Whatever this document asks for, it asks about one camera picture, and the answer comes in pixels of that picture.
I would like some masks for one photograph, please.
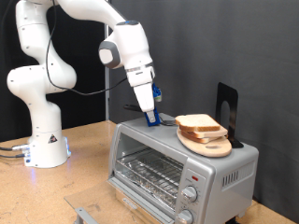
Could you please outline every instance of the control knob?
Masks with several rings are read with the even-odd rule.
[[[194,187],[187,187],[181,192],[181,196],[188,202],[193,203],[197,198],[197,192]]]
[[[193,216],[188,210],[184,210],[176,216],[176,224],[192,224]]]

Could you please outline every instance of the power cord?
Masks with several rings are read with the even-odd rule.
[[[3,158],[23,158],[23,157],[25,157],[25,154],[19,154],[19,155],[16,155],[16,156],[4,156],[4,155],[0,155],[0,157],[3,157]]]
[[[2,151],[12,151],[11,147],[0,147],[0,150]]]
[[[56,29],[56,24],[57,24],[57,12],[56,12],[56,5],[55,5],[55,1],[52,0],[53,2],[53,7],[54,7],[54,14],[55,14],[55,22],[54,22],[54,27],[51,31],[51,34],[50,34],[50,41],[52,40],[52,37],[53,37],[53,34],[54,34],[54,31]],[[95,95],[95,94],[98,94],[98,93],[101,93],[101,92],[105,92],[105,91],[110,91],[112,90],[113,88],[117,87],[118,85],[120,85],[123,81],[125,81],[127,79],[124,78],[123,80],[121,80],[120,82],[118,82],[115,86],[111,87],[111,88],[108,88],[108,89],[105,89],[105,90],[102,90],[102,91],[95,91],[95,92],[91,92],[91,93],[83,93],[83,92],[80,92],[80,91],[76,91],[76,90],[73,90],[73,89],[69,89],[69,88],[65,88],[65,87],[60,87],[60,86],[57,86],[55,85],[52,80],[50,79],[50,73],[49,73],[49,68],[48,68],[48,56],[49,56],[49,49],[50,49],[50,41],[49,41],[49,44],[48,44],[48,48],[47,48],[47,55],[46,55],[46,68],[47,68],[47,74],[48,74],[48,79],[50,81],[50,84],[52,84],[54,87],[58,88],[58,89],[61,89],[61,90],[65,90],[65,91],[73,91],[79,95],[83,95],[83,96],[90,96],[90,95]]]

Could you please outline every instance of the wooden tabletop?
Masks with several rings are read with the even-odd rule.
[[[63,130],[72,156],[56,168],[25,167],[23,159],[0,158],[0,224],[73,224],[76,213],[64,196],[107,180],[114,128],[113,122],[103,121]],[[26,141],[27,138],[8,141],[0,147],[25,144]],[[256,202],[238,221],[241,224],[295,224]]]

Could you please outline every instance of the black stand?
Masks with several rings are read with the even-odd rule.
[[[239,224],[239,223],[235,220],[235,217],[233,217],[231,220],[225,222],[225,224]]]
[[[242,143],[235,139],[235,120],[237,109],[237,91],[223,83],[218,84],[217,103],[216,103],[216,121],[221,123],[221,107],[224,101],[230,106],[230,125],[228,127],[228,140],[232,148],[244,147]]]

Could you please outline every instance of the bread slice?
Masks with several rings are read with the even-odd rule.
[[[221,126],[221,129],[214,132],[188,132],[189,135],[195,138],[211,138],[211,137],[220,137],[227,134],[227,130]]]
[[[193,142],[202,143],[202,144],[206,144],[206,143],[209,143],[213,140],[220,138],[220,136],[219,137],[196,138],[196,137],[193,137],[185,132],[181,132],[181,135],[183,135],[185,138],[192,140]]]
[[[176,124],[184,132],[211,132],[221,128],[219,123],[206,114],[178,116]]]

